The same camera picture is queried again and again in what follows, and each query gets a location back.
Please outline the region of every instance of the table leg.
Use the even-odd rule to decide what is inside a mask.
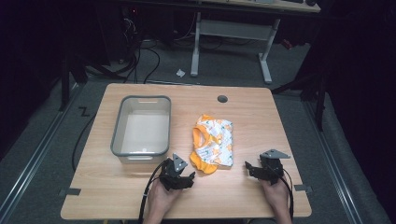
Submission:
[[[195,45],[194,45],[194,52],[192,53],[192,62],[191,62],[192,77],[198,76],[200,32],[201,32],[201,12],[197,12],[197,22],[195,27]]]
[[[272,26],[270,35],[268,37],[267,45],[265,46],[265,51],[264,51],[264,53],[259,53],[260,65],[262,66],[262,75],[264,77],[264,82],[267,84],[272,83],[271,74],[270,74],[270,71],[268,69],[268,64],[267,64],[267,57],[270,52],[271,46],[274,42],[274,38],[275,38],[277,27],[279,26],[279,23],[280,23],[280,19],[276,19]]]

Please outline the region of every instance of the person's arm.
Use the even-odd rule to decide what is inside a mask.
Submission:
[[[143,224],[160,224],[181,191],[181,189],[168,191],[159,179],[154,180],[148,192],[148,215]]]
[[[259,179],[264,189],[264,194],[267,202],[271,205],[277,224],[291,224],[291,217],[289,213],[289,190],[286,185],[280,180],[271,185],[270,181]]]

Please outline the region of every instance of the wire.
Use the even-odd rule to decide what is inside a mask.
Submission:
[[[152,184],[152,182],[154,182],[154,180],[160,178],[159,176],[155,177],[154,179],[151,180],[150,184]]]
[[[128,27],[125,28],[125,31],[123,32],[126,40],[126,45],[129,46],[129,37],[128,37],[128,31],[131,28],[131,26],[134,24],[131,20],[124,18],[124,21],[128,22]]]
[[[151,185],[153,178],[155,176],[155,174],[157,173],[157,171],[165,164],[167,160],[162,161],[157,168],[155,168],[154,172],[152,173],[151,177],[148,180],[148,183],[146,185],[145,188],[145,192],[143,193],[143,198],[142,198],[142,203],[140,204],[140,212],[139,212],[139,219],[137,220],[137,223],[142,224],[143,223],[143,214],[145,212],[145,205],[146,205],[146,199],[148,197],[149,194],[149,186]]]
[[[195,13],[194,13],[194,17],[192,18],[192,22],[191,22],[191,26],[190,26],[189,31],[188,31],[184,36],[182,36],[181,38],[174,39],[175,41],[183,40],[183,39],[185,39],[185,38],[190,38],[191,36],[193,36],[193,35],[190,35],[190,33],[191,33],[191,30],[192,30],[192,27],[194,26],[194,22],[195,22],[196,16],[197,16],[197,13],[195,12]]]
[[[140,46],[138,48],[138,56],[137,56],[137,63],[136,63],[136,68],[134,69],[134,84],[137,84],[137,65],[140,62]]]
[[[191,39],[192,37],[194,37],[194,35],[188,36],[188,37],[186,37],[184,39],[179,39],[178,41],[175,41],[174,44],[176,44],[178,46],[181,46],[181,47],[189,47],[189,46],[194,44],[194,40]],[[180,43],[178,43],[178,42],[181,42],[181,41],[185,41],[185,42],[189,41],[190,43],[188,43],[188,44],[180,44]]]
[[[125,77],[119,76],[119,74],[122,74],[124,72],[127,72],[129,70],[134,70],[134,68],[136,67],[138,61],[135,59],[135,55],[134,55],[134,51],[138,48],[140,48],[142,42],[140,41],[142,36],[142,33],[137,33],[136,36],[134,37],[134,42],[131,44],[131,46],[129,46],[128,50],[127,50],[127,55],[125,56],[125,58],[130,59],[129,63],[124,66],[123,68],[121,68],[120,70],[117,71],[109,71],[110,72],[110,76],[107,74],[108,77],[115,77],[115,78],[120,78],[120,79],[125,79]],[[97,76],[102,76],[102,75],[106,75],[106,68],[102,67],[101,65],[96,65],[94,66],[94,64],[92,65],[96,70],[99,71],[99,73],[94,72],[92,70],[90,70],[89,68],[85,68],[85,70],[93,75],[97,75]]]
[[[289,196],[290,196],[290,208],[289,208],[289,213],[290,213],[290,218],[291,218],[291,220],[293,220],[293,214],[294,214],[294,198],[293,198],[293,191],[291,190],[291,188],[290,188],[288,182],[286,182],[286,180],[283,179],[282,176],[280,176],[271,166],[267,166],[267,167],[270,168],[270,170],[271,170],[272,172],[274,172],[274,174],[277,175],[277,177],[278,177],[278,178],[286,185],[286,187],[288,188]],[[290,177],[289,173],[288,173],[285,169],[283,169],[283,171],[285,171],[286,174],[289,176],[290,184],[292,185],[293,183],[291,182],[291,177]]]
[[[215,49],[218,49],[219,47],[221,47],[222,46],[222,44],[223,44],[223,37],[218,37],[218,36],[216,36],[216,37],[214,37],[214,36],[212,36],[213,37],[213,39],[219,39],[219,44],[217,45],[217,46],[215,46],[214,48],[204,48],[202,45],[201,45],[201,43],[200,43],[200,48],[201,49],[208,49],[208,50],[215,50]],[[203,38],[203,40],[204,39],[206,39],[207,40],[207,42],[214,42],[214,41],[209,41],[209,39],[210,38],[208,38],[207,36],[206,36],[206,38]]]
[[[245,42],[243,42],[243,43],[238,43],[238,42],[232,41],[231,39],[235,39],[235,38],[225,38],[224,42],[227,44],[238,45],[238,46],[245,46],[245,45],[250,45],[250,44],[259,42],[259,40],[249,39],[249,40],[245,40]]]
[[[136,56],[133,56],[134,58],[134,66],[131,68],[131,71],[129,71],[128,75],[125,77],[125,79],[123,80],[123,83],[126,83],[129,79],[129,76],[132,74],[132,72],[134,71],[136,73],[136,67],[138,64],[138,59],[136,59]]]
[[[77,151],[78,143],[79,143],[79,141],[81,140],[82,134],[85,132],[85,130],[88,128],[88,125],[93,121],[93,119],[94,119],[95,117],[96,117],[96,113],[90,118],[90,120],[87,122],[87,124],[85,124],[84,128],[82,129],[81,133],[79,134],[78,140],[77,140],[77,142],[76,142],[76,144],[75,144],[75,147],[74,147],[74,149],[73,149],[73,154],[72,154],[72,168],[73,168],[73,171],[74,171],[74,172],[75,172],[76,169],[77,169],[74,158],[75,158],[75,156],[76,156],[76,151]]]
[[[151,74],[152,74],[152,73],[158,68],[158,66],[160,65],[160,55],[159,55],[157,52],[155,52],[154,50],[152,50],[152,49],[146,49],[146,50],[149,50],[149,51],[155,53],[155,54],[157,55],[157,57],[158,57],[158,62],[157,62],[157,65],[155,65],[154,69],[153,69],[150,73],[148,73],[148,74],[146,75],[146,78],[145,78],[145,80],[143,81],[143,84],[146,84],[147,80],[149,79],[149,76],[151,76]]]

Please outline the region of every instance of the desk leg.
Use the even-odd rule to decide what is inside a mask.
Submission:
[[[69,50],[66,52],[62,65],[62,105],[63,111],[70,99],[70,73],[78,84],[85,84],[88,81],[84,65]]]
[[[194,45],[194,52],[192,53],[192,62],[191,62],[192,77],[198,76],[200,32],[201,32],[201,12],[197,12],[197,22],[195,27],[195,45]]]
[[[259,53],[260,65],[262,66],[262,75],[264,77],[264,82],[267,84],[272,83],[270,70],[268,69],[268,64],[267,64],[267,57],[270,52],[271,46],[274,42],[274,38],[275,38],[277,27],[279,26],[279,23],[280,23],[280,19],[276,19],[273,24],[273,27],[271,29],[270,36],[268,37],[268,40],[267,40],[267,45],[265,46],[265,52]]]

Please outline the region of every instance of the plastic storage container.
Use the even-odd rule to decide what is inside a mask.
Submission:
[[[167,96],[122,99],[111,151],[122,163],[159,163],[169,149],[171,100]]]

